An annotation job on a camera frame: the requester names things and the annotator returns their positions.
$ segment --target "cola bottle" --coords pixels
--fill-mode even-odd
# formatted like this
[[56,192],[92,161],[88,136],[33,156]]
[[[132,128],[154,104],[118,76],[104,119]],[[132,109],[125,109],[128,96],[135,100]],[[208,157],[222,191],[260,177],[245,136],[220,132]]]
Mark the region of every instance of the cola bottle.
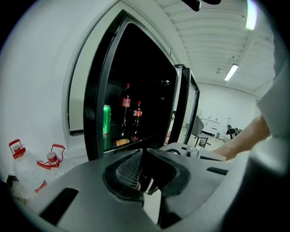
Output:
[[137,107],[133,110],[132,115],[132,127],[131,127],[131,136],[138,136],[139,135],[139,128],[140,128],[140,118],[142,117],[142,110],[141,110],[141,101],[137,102]]
[[126,119],[128,117],[129,108],[131,104],[130,84],[126,84],[126,89],[120,95],[120,106],[118,112],[118,128],[121,130],[121,136],[126,133],[127,124]]

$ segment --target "red label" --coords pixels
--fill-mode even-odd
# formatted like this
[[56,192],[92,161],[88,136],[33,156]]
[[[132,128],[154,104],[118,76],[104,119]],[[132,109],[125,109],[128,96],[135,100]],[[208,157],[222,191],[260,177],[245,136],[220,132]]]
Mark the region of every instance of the red label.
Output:
[[142,111],[133,111],[133,116],[141,117],[142,116]]
[[129,98],[122,98],[121,106],[123,107],[130,107],[131,99]]
[[132,142],[136,142],[136,141],[139,141],[139,137],[138,136],[134,136],[134,137],[131,137],[131,141]]
[[38,193],[40,190],[42,190],[44,187],[46,187],[47,186],[47,183],[46,183],[46,181],[44,181],[43,183],[42,183],[42,185],[38,188],[38,189],[36,189],[35,190],[35,192],[36,193]]

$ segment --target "red handle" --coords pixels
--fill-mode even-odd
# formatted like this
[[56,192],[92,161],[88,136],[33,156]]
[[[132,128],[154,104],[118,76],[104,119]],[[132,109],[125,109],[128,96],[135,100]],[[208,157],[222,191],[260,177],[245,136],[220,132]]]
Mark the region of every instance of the red handle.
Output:
[[64,146],[60,145],[60,144],[53,144],[53,146],[51,147],[51,151],[53,150],[53,147],[59,147],[59,148],[62,148],[62,149],[65,149]]
[[45,168],[45,169],[51,169],[51,166],[50,165],[47,165],[47,164],[43,164],[41,163],[41,161],[36,161],[36,164],[42,168]]
[[10,142],[10,143],[9,143],[9,146],[11,146],[11,145],[13,145],[14,143],[17,143],[17,142],[20,142],[20,139],[16,139],[16,140]]
[[13,158],[14,159],[17,159],[21,156],[23,156],[23,154],[25,153],[26,149],[25,148],[22,148],[21,150],[17,151],[14,155],[13,155]]
[[60,145],[60,144],[53,144],[53,146],[51,147],[51,150],[50,151],[53,151],[53,147],[59,147],[59,148],[62,148],[63,151],[65,150],[65,147],[63,145]]

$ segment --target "gray surface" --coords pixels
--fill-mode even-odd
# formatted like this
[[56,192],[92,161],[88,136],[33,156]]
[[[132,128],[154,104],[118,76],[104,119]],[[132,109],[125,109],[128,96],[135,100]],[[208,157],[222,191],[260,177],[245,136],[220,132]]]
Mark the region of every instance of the gray surface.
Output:
[[163,147],[160,147],[159,150],[167,151],[170,149],[177,150],[181,155],[187,156],[187,153],[190,152],[190,157],[197,158],[199,150],[195,147],[185,145],[182,143],[170,143]]
[[81,164],[44,188],[28,206],[37,214],[66,187],[79,193],[58,223],[68,231],[156,231],[139,202],[121,201],[104,185],[104,169],[134,152],[128,151]]
[[200,207],[225,178],[224,175],[207,171],[207,168],[219,167],[229,170],[232,165],[221,161],[175,155],[165,151],[162,151],[161,155],[183,165],[190,171],[190,181],[182,193],[166,199],[169,211],[181,218],[185,218]]
[[55,227],[54,225],[50,224],[49,222],[45,221],[41,217],[39,217],[37,214],[35,214],[29,207],[26,205],[23,205],[22,203],[19,203],[15,201],[15,205],[17,208],[21,211],[23,216],[31,222],[36,228],[39,229],[39,231],[43,232],[63,232],[65,230],[60,229],[58,227]]
[[240,154],[213,194],[194,213],[165,229],[165,232],[220,231],[220,224],[231,206],[242,182],[249,155]]
[[[59,228],[68,231],[160,231],[146,215],[141,203],[118,199],[103,183],[103,170],[133,152],[112,155],[75,167],[43,189],[29,202],[29,207],[39,214],[59,192],[65,187],[71,187],[78,189],[79,193],[59,221]],[[238,155],[234,163],[227,163],[160,152],[185,166],[191,175],[190,182],[180,195],[166,199],[169,211],[183,220],[165,231],[218,231],[239,190],[248,155]],[[202,150],[200,153],[206,156],[208,152]],[[208,167],[229,172],[223,176],[207,171]]]
[[290,138],[271,138],[261,141],[251,150],[251,159],[263,164],[268,172],[276,176],[285,177],[289,172]]

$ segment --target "ceiling light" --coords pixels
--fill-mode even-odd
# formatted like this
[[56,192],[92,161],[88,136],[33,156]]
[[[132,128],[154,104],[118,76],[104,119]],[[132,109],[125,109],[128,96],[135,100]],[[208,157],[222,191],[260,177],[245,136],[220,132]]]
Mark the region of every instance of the ceiling light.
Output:
[[238,67],[237,64],[233,64],[233,65],[232,65],[231,70],[228,72],[228,74],[227,74],[227,76],[226,76],[226,78],[225,78],[225,81],[228,81],[228,80],[232,77],[232,75],[234,75],[234,73],[235,73],[236,70],[237,70],[237,67]]
[[247,0],[248,2],[248,14],[246,18],[246,28],[249,30],[254,30],[257,21],[257,6],[252,0]]

